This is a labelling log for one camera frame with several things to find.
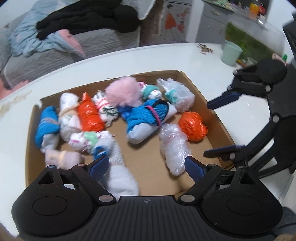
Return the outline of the grey sock blue band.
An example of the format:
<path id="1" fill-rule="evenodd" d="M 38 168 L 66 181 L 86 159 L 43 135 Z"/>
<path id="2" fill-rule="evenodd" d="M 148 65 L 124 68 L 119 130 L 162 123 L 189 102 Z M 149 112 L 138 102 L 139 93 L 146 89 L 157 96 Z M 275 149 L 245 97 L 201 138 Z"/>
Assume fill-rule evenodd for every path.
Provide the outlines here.
<path id="1" fill-rule="evenodd" d="M 113 137 L 100 138 L 93 148 L 94 154 L 106 154 L 109 168 L 100 180 L 100 184 L 117 200 L 121 196 L 138 196 L 139 185 L 125 165 L 120 146 Z"/>

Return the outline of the clear bubble wrap bundle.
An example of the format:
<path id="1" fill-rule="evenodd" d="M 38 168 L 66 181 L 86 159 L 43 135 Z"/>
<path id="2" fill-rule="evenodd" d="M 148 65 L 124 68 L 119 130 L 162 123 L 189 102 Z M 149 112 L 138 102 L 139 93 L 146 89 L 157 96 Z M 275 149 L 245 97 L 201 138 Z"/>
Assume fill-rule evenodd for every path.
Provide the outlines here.
<path id="1" fill-rule="evenodd" d="M 177 124 L 165 123 L 159 130 L 160 151 L 173 176 L 185 171 L 185 158 L 191 155 L 187 136 Z"/>

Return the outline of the round orange plastic bundle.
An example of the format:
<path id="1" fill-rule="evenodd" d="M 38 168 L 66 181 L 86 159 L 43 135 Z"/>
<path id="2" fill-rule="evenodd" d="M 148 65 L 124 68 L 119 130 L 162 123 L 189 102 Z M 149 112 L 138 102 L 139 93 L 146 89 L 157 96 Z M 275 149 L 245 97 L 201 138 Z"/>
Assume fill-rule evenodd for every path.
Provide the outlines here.
<path id="1" fill-rule="evenodd" d="M 208 128 L 203 124 L 203 119 L 198 113 L 184 112 L 178 121 L 178 125 L 189 141 L 197 142 L 206 137 Z"/>

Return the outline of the clear bag teal tie bundle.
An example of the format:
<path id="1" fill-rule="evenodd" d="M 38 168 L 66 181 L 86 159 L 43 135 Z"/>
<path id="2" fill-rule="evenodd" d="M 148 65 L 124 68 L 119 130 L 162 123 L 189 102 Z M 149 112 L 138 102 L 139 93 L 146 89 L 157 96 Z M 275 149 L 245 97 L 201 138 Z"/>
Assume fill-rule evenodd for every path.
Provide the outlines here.
<path id="1" fill-rule="evenodd" d="M 164 93 L 179 113 L 189 111 L 195 101 L 195 95 L 182 83 L 171 78 L 167 80 L 157 79 L 157 87 Z"/>

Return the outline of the blue white sock pink band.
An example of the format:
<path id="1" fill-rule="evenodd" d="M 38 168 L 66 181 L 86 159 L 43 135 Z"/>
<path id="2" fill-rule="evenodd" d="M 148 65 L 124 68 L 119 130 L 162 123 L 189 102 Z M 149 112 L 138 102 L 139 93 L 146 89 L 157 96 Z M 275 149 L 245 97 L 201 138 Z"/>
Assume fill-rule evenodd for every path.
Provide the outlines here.
<path id="1" fill-rule="evenodd" d="M 142 143 L 176 113 L 176 108 L 162 99 L 148 100 L 133 108 L 130 115 L 123 119 L 127 124 L 128 142 L 133 145 Z"/>

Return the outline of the pink fluffy blue bundle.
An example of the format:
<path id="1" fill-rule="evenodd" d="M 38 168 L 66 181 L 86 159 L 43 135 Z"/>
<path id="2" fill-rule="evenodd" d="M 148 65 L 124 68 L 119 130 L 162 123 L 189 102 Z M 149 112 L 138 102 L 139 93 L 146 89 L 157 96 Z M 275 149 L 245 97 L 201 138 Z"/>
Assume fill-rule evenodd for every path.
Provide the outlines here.
<path id="1" fill-rule="evenodd" d="M 116 107 L 120 116 L 125 120 L 132 109 L 142 104 L 142 92 L 137 80 L 125 76 L 114 80 L 105 89 L 109 103 Z"/>

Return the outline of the white purple bundle teal tie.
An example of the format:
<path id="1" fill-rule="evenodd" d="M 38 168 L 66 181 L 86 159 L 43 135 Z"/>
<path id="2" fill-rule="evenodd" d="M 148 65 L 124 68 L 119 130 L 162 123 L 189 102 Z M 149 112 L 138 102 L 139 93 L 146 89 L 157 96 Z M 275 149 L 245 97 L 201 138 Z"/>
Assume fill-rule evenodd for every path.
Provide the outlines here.
<path id="1" fill-rule="evenodd" d="M 146 84 L 145 82 L 139 82 L 140 90 L 143 100 L 161 99 L 162 92 L 155 85 Z"/>

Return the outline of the pale pink sock bundle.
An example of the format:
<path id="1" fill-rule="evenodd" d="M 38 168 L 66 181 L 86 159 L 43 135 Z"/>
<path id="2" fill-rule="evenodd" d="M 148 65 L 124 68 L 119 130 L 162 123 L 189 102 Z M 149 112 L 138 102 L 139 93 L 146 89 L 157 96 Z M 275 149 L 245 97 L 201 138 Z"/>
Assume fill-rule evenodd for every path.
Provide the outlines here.
<path id="1" fill-rule="evenodd" d="M 79 152 L 46 150 L 45 165 L 56 166 L 58 169 L 70 170 L 73 166 L 84 162 Z"/>

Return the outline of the mint green cup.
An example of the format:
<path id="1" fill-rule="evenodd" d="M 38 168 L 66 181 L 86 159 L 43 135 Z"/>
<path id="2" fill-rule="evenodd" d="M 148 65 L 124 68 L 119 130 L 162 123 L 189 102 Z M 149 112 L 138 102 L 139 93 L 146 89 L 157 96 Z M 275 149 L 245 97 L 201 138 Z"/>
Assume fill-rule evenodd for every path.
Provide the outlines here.
<path id="1" fill-rule="evenodd" d="M 221 61 L 228 66 L 233 66 L 242 52 L 243 49 L 241 47 L 233 42 L 225 40 Z"/>

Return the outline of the glass fish tank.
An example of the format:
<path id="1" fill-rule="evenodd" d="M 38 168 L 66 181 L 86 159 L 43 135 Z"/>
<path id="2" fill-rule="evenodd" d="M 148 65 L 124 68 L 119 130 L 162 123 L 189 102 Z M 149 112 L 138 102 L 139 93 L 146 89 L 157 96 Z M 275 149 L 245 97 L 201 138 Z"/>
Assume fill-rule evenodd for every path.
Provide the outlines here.
<path id="1" fill-rule="evenodd" d="M 274 53 L 283 56 L 285 50 L 285 37 L 280 30 L 244 10 L 234 12 L 229 18 L 225 40 L 242 49 L 237 59 L 242 66 L 248 60 L 259 62 L 271 58 Z"/>

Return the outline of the blue white sock roll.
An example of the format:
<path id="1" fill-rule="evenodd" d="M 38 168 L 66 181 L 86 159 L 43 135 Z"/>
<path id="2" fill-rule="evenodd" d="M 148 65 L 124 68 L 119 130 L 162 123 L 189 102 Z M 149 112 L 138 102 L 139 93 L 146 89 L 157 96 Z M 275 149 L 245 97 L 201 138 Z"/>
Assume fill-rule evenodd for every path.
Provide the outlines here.
<path id="1" fill-rule="evenodd" d="M 40 115 L 35 134 L 35 145 L 42 152 L 55 150 L 59 144 L 60 125 L 55 106 L 46 107 Z"/>

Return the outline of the flat cardboard box tray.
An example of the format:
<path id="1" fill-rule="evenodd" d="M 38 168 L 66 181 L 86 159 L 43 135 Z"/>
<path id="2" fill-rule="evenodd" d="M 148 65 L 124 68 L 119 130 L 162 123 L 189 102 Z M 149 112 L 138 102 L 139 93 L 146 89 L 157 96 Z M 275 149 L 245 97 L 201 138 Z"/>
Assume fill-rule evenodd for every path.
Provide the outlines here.
<path id="1" fill-rule="evenodd" d="M 177 195 L 193 185 L 187 156 L 228 170 L 204 152 L 233 144 L 206 99 L 179 71 L 148 72 L 79 86 L 33 108 L 26 183 L 49 165 L 70 170 L 106 154 L 100 184 L 113 196 Z"/>

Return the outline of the pile of seed shells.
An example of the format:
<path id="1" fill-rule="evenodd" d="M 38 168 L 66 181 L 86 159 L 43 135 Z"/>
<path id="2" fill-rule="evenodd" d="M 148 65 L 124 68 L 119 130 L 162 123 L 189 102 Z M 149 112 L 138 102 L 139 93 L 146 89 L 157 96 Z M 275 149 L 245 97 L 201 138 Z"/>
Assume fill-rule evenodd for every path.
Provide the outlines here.
<path id="1" fill-rule="evenodd" d="M 200 53 L 202 53 L 204 55 L 207 53 L 213 53 L 213 50 L 211 48 L 209 48 L 207 45 L 199 43 L 198 48 L 200 50 Z"/>

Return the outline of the white bundle beige tie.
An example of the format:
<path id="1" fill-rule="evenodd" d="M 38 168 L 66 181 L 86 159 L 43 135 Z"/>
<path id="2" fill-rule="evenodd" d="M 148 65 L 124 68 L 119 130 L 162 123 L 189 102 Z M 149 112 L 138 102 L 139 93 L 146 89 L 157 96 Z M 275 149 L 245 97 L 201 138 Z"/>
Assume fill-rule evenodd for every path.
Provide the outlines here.
<path id="1" fill-rule="evenodd" d="M 77 95 L 70 92 L 63 93 L 60 97 L 58 122 L 60 125 L 60 137 L 65 142 L 69 142 L 73 133 L 82 132 L 77 111 L 79 106 L 78 99 Z"/>

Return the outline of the white green bundle pink tie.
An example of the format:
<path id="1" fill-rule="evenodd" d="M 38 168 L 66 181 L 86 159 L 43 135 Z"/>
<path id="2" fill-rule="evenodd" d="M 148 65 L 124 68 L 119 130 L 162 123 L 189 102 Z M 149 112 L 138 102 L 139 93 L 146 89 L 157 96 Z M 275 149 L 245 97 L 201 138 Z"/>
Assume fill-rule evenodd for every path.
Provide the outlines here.
<path id="1" fill-rule="evenodd" d="M 101 120 L 105 122 L 105 126 L 110 127 L 112 121 L 118 118 L 117 108 L 109 103 L 106 94 L 101 90 L 97 91 L 92 101 L 98 110 Z"/>

